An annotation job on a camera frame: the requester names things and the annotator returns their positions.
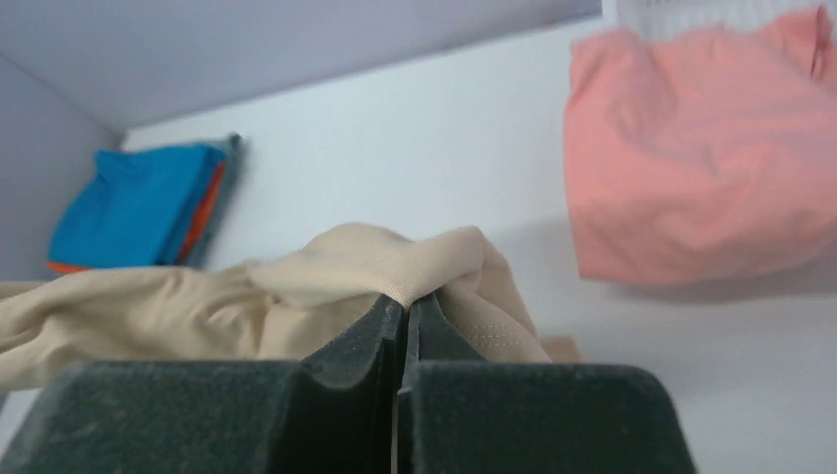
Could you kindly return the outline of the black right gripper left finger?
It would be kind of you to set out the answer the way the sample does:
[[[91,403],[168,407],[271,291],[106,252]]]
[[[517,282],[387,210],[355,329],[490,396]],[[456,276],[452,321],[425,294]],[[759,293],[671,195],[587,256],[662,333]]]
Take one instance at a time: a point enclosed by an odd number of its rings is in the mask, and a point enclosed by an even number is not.
[[[402,306],[301,360],[96,361],[39,394],[5,473],[385,473]]]

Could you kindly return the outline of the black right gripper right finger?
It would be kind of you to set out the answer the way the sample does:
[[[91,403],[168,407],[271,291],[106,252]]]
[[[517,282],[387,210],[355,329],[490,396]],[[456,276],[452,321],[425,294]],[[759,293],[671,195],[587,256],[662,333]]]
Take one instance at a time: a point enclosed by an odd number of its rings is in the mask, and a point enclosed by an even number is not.
[[[500,363],[437,298],[409,310],[397,396],[401,473],[693,473],[674,404],[629,365]]]

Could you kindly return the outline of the beige t-shirt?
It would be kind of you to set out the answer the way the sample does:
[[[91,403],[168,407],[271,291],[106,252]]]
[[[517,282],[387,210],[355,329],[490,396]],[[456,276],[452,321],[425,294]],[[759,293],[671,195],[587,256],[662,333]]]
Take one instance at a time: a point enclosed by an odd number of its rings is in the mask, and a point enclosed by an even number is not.
[[[504,256],[473,226],[412,241],[361,223],[272,262],[84,271],[1,286],[1,388],[47,384],[94,359],[301,359],[380,296],[435,295],[445,318],[495,362],[575,363],[573,339],[542,339]]]

